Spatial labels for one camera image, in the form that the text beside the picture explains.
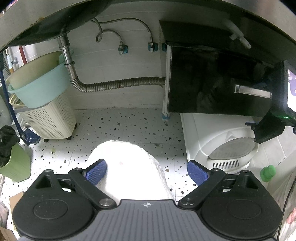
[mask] green bottle cap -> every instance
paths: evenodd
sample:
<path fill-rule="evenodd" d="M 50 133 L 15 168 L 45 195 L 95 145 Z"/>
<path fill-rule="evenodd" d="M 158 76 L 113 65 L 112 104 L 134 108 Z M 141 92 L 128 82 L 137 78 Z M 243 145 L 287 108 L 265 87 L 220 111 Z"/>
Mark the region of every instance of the green bottle cap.
<path fill-rule="evenodd" d="M 262 168 L 260 171 L 260 177 L 265 183 L 269 182 L 272 177 L 276 174 L 276 169 L 273 165 Z"/>

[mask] illuminated screen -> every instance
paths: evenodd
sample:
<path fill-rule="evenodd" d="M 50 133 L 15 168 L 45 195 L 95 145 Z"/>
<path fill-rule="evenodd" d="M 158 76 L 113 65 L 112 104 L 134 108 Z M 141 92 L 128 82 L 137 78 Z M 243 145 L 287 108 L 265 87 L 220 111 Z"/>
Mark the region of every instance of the illuminated screen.
<path fill-rule="evenodd" d="M 289 89 L 288 89 L 288 107 L 296 112 L 296 75 L 288 69 Z"/>

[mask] silver handle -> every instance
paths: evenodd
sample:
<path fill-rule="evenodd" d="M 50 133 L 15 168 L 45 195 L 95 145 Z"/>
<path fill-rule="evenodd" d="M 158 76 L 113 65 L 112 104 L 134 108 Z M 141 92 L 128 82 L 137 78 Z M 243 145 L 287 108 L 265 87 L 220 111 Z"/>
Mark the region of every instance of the silver handle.
<path fill-rule="evenodd" d="M 269 91 L 254 89 L 243 85 L 235 85 L 234 92 L 239 94 L 259 96 L 267 99 L 271 98 L 271 93 Z"/>

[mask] light blue plastic basin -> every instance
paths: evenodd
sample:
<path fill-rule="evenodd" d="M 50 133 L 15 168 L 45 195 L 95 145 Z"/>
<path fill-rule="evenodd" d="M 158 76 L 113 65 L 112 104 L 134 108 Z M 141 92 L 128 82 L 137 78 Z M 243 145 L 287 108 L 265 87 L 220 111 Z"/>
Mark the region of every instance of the light blue plastic basin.
<path fill-rule="evenodd" d="M 69 79 L 68 70 L 64 63 L 61 63 L 24 87 L 14 90 L 9 84 L 7 90 L 11 94 L 16 94 L 25 106 L 32 109 L 57 98 L 69 86 Z"/>

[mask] plastic basin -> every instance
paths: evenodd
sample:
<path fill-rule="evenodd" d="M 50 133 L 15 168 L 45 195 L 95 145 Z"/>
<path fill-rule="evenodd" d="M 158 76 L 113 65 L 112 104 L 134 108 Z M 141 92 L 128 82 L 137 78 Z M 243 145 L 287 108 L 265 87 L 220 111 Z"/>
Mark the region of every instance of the plastic basin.
<path fill-rule="evenodd" d="M 63 63 L 22 88 L 14 89 L 9 84 L 7 90 L 28 108 L 43 106 L 62 94 L 70 84 L 67 68 Z"/>
<path fill-rule="evenodd" d="M 56 51 L 42 55 L 22 67 L 14 71 L 7 81 L 11 83 L 11 86 L 16 90 L 31 83 L 48 71 L 52 70 L 59 65 L 59 56 L 61 52 Z"/>
<path fill-rule="evenodd" d="M 12 147 L 10 159 L 0 173 L 18 183 L 31 176 L 31 159 L 18 143 Z"/>

